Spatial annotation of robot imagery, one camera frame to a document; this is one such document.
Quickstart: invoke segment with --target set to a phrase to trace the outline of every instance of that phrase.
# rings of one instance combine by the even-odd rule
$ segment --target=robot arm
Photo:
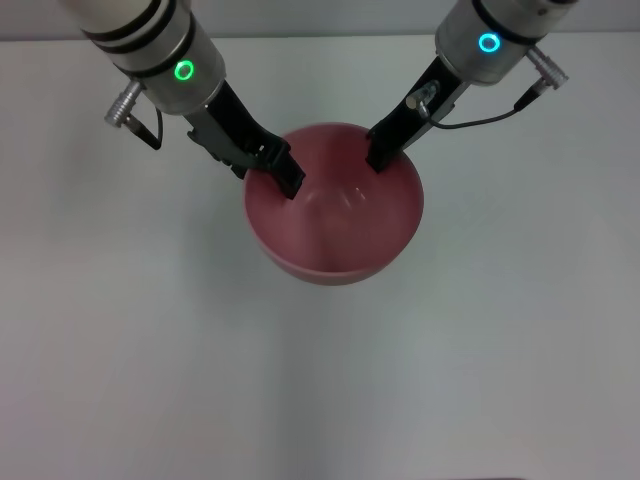
[[[227,81],[224,59],[190,11],[189,0],[61,0],[83,33],[130,79],[107,113],[153,148],[161,144],[133,115],[140,93],[158,112],[184,116],[189,137],[244,178],[269,172],[288,198],[304,173],[282,138],[262,128]],[[162,116],[158,113],[161,132]]]
[[[369,131],[368,163],[380,172],[432,127],[461,128],[507,118],[566,80],[536,44],[578,0],[458,0],[436,34],[437,57],[410,92]],[[84,34],[130,79],[105,119],[159,148],[162,116],[182,115],[189,137],[240,178],[269,172],[294,198],[304,173],[290,146],[262,128],[225,80],[225,64],[190,11],[189,0],[61,0]],[[524,57],[541,74],[500,117],[447,126],[439,122],[471,85],[495,85]],[[158,109],[159,138],[132,112],[144,93]]]
[[[454,129],[502,120],[523,110],[549,87],[558,89],[568,77],[536,44],[577,1],[458,0],[436,33],[436,59],[404,101],[369,131],[369,164],[380,172],[434,126]],[[541,78],[511,112],[461,125],[439,123],[471,85],[497,84],[525,56]]]

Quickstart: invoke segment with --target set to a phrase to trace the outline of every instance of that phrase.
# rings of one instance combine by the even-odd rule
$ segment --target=black stripe
[[[105,47],[99,43],[96,43],[96,46],[103,52],[114,54],[131,53],[146,47],[153,42],[165,28],[167,28],[167,25],[169,25],[169,22],[176,11],[177,4],[178,0],[169,0],[169,5],[167,5],[167,9],[162,14],[162,17],[160,17],[160,20],[158,20],[158,23],[151,27],[147,33],[141,35],[135,40],[125,43],[124,45],[118,45],[117,47]]]
[[[471,3],[473,4],[473,8],[476,9],[476,13],[480,17],[480,20],[486,23],[487,27],[489,27],[491,30],[493,30],[495,33],[500,35],[505,40],[508,40],[512,43],[518,43],[520,45],[531,45],[531,46],[535,45],[540,40],[542,40],[542,37],[539,37],[539,38],[523,37],[522,35],[518,35],[517,33],[514,33],[511,30],[503,27],[496,21],[495,18],[491,16],[489,11],[482,4],[482,0],[472,0]]]
[[[132,22],[127,23],[124,27],[104,33],[92,33],[85,30],[82,30],[82,33],[84,33],[85,37],[89,40],[93,40],[94,42],[114,42],[116,40],[122,40],[123,38],[136,33],[145,26],[156,14],[161,3],[162,0],[152,0],[149,6],[145,8],[144,12],[138,15]]]
[[[164,73],[165,71],[169,70],[171,67],[175,66],[180,61],[180,59],[182,59],[182,57],[184,57],[187,54],[187,52],[191,48],[191,44],[193,43],[193,39],[195,38],[195,36],[196,36],[196,19],[194,18],[193,14],[191,14],[189,31],[187,32],[187,36],[185,37],[182,44],[178,47],[178,49],[175,52],[173,52],[173,54],[169,58],[167,58],[164,62],[162,62],[161,64],[153,68],[149,68],[148,70],[142,70],[140,72],[124,70],[120,67],[118,68],[122,73],[124,73],[129,77],[149,78],[149,77],[155,77],[156,75],[160,75],[161,73]]]

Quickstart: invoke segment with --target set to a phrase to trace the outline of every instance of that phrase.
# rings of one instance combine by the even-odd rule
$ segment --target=white table surface
[[[278,133],[372,126],[434,50],[217,45]],[[416,238],[326,289],[262,255],[184,120],[159,153],[103,123],[126,82],[89,43],[0,44],[0,477],[639,478],[640,34],[542,48],[571,81],[413,146]],[[447,121],[535,78],[523,62]]]

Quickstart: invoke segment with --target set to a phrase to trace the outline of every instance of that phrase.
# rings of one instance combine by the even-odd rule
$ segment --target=blue led ring
[[[500,49],[500,37],[495,33],[485,33],[478,40],[478,46],[484,53],[494,53]]]

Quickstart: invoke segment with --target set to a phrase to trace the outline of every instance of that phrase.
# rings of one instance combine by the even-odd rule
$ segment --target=green led ring
[[[176,65],[176,69],[173,71],[175,77],[181,82],[186,82],[195,73],[196,68],[193,66],[193,62],[191,60],[182,60],[178,62]]]

